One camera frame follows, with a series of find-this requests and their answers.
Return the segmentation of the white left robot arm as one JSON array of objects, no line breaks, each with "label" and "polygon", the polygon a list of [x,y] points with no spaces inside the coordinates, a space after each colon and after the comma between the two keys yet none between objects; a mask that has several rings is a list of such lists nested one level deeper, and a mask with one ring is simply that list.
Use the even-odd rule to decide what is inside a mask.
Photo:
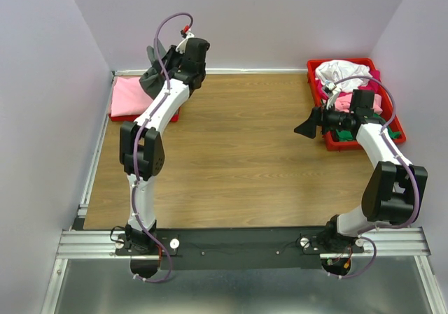
[{"label": "white left robot arm", "polygon": [[114,240],[117,255],[174,256],[185,250],[235,252],[268,247],[280,251],[294,244],[284,239],[297,233],[292,228],[157,228],[154,187],[165,162],[162,135],[175,112],[201,87],[209,47],[202,38],[189,38],[164,54],[160,45],[148,48],[152,66],[141,85],[153,102],[120,128],[119,160],[130,186],[130,214],[123,233]]}]

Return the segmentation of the grey t shirt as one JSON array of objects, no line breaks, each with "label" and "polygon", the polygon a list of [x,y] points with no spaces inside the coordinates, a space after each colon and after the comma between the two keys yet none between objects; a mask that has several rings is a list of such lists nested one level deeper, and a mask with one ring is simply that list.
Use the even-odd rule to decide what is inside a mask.
[{"label": "grey t shirt", "polygon": [[165,83],[165,77],[162,67],[156,57],[155,48],[148,46],[146,48],[148,59],[151,63],[150,68],[140,77],[139,84],[142,90],[151,98],[155,99],[161,92]]}]

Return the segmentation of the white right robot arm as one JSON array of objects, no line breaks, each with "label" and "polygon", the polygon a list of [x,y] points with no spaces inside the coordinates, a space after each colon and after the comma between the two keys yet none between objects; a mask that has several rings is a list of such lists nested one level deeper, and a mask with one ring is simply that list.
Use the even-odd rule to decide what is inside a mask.
[{"label": "white right robot arm", "polygon": [[372,105],[369,92],[356,90],[349,112],[328,105],[316,108],[318,125],[323,130],[349,131],[374,168],[360,206],[333,216],[317,235],[317,243],[330,252],[353,245],[369,230],[408,227],[419,215],[428,172],[399,151]]}]

